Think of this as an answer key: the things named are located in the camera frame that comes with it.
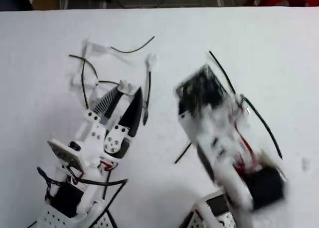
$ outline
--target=black wire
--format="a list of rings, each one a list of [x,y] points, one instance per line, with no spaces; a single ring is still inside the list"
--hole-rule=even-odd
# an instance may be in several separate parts
[[[113,81],[103,81],[103,80],[100,80],[99,83],[112,83],[112,84],[115,84],[115,85],[119,85],[117,82],[113,82]]]
[[[141,50],[143,47],[145,47],[146,45],[148,45],[153,39],[155,38],[155,36],[151,37],[150,40],[148,40],[142,47],[139,47],[135,50],[132,50],[132,51],[121,51],[121,50],[118,50],[117,48],[114,48],[114,47],[111,47],[111,49],[117,51],[117,52],[120,52],[120,53],[133,53],[133,52],[137,52],[139,50]]]
[[[111,176],[111,171],[109,171],[108,176],[107,176],[107,178],[106,178],[106,182],[107,182],[107,183],[108,183],[109,180],[110,180],[110,176]],[[108,188],[108,187],[104,187],[103,196],[102,196],[102,199],[104,199],[104,200],[105,200],[106,189],[107,189],[107,188]]]
[[[181,153],[181,155],[176,159],[176,161],[174,161],[174,164],[177,164],[177,162],[180,161],[180,159],[184,156],[184,154],[187,152],[187,150],[190,148],[191,142],[187,145],[187,147],[185,148],[185,150]]]
[[[29,225],[27,228],[30,228],[32,226],[34,226],[37,223],[37,221],[33,222],[31,225]]]
[[[226,80],[227,80],[227,83],[228,83],[228,85],[229,85],[231,91],[232,91],[234,94],[236,94],[236,91],[235,91],[233,85],[231,84],[230,79],[229,79],[229,77],[227,76],[227,73],[226,73],[226,71],[224,70],[223,66],[219,63],[219,61],[217,60],[217,58],[214,56],[214,54],[213,54],[211,51],[209,51],[209,54],[214,58],[215,62],[216,62],[217,65],[219,66],[220,70],[223,72],[223,74],[224,74],[224,76],[225,76],[225,78],[226,78]]]
[[[85,66],[85,61],[86,61],[86,59],[83,60],[82,73],[81,73],[81,85],[82,85],[82,90],[83,90],[85,106],[86,106],[86,109],[89,109],[88,99],[86,98],[85,86],[84,86],[84,66]]]
[[[77,182],[84,183],[84,184],[97,185],[97,186],[115,186],[118,184],[126,183],[128,181],[128,179],[123,179],[123,180],[118,180],[115,182],[96,182],[96,181],[91,181],[91,180],[82,179],[82,178],[77,177],[69,166],[67,166],[66,169],[72,174],[73,178]]]
[[[149,88],[148,88],[148,96],[147,96],[147,100],[146,100],[146,106],[144,107],[145,108],[145,111],[144,111],[144,116],[143,116],[143,125],[145,126],[146,125],[146,122],[148,121],[148,118],[149,118],[149,103],[150,103],[150,95],[151,95],[151,84],[152,84],[152,73],[151,71],[149,71]]]
[[[89,228],[92,228],[99,220],[100,218],[104,215],[105,212],[107,212],[107,210],[109,209],[110,205],[112,204],[112,202],[114,201],[115,197],[118,195],[118,193],[121,191],[121,189],[123,188],[123,186],[125,186],[125,184],[127,183],[127,180],[121,184],[121,186],[118,188],[118,190],[114,193],[114,195],[112,196],[110,202],[106,205],[105,209],[102,211],[102,213],[93,221],[93,223],[89,226]]]
[[[152,72],[151,72],[151,71],[149,71],[149,90],[148,90],[148,98],[147,98],[147,100],[146,100],[146,108],[148,108],[148,107],[149,107],[149,103],[150,103],[151,84],[152,84],[151,74],[152,74]]]
[[[259,120],[264,124],[264,126],[265,126],[267,132],[269,133],[271,139],[273,140],[273,143],[274,143],[274,145],[275,145],[275,147],[276,147],[276,150],[277,150],[277,153],[278,153],[279,157],[282,159],[282,158],[283,158],[283,155],[282,155],[281,150],[280,150],[280,148],[279,148],[279,146],[278,146],[278,143],[277,143],[277,141],[276,141],[276,138],[274,137],[272,131],[271,131],[270,128],[269,128],[269,126],[267,125],[267,123],[265,122],[265,120],[263,119],[263,117],[260,115],[260,113],[257,111],[257,109],[254,107],[254,105],[248,100],[248,98],[245,97],[243,94],[241,94],[240,96],[241,96],[241,98],[242,98],[245,102],[248,103],[248,105],[251,107],[251,109],[256,113],[256,115],[257,115],[257,117],[259,118]]]
[[[89,64],[90,65],[90,67],[92,68],[92,70],[93,70],[93,72],[94,72],[94,74],[95,74],[95,76],[96,76],[96,78],[98,78],[98,73],[96,72],[96,69],[95,69],[95,67],[93,66],[93,64],[92,63],[90,63],[88,60],[86,60],[85,58],[83,58],[83,57],[80,57],[80,56],[77,56],[77,55],[72,55],[72,54],[70,54],[69,55],[69,57],[75,57],[75,58],[79,58],[79,59],[81,59],[82,61],[85,61],[87,64]]]

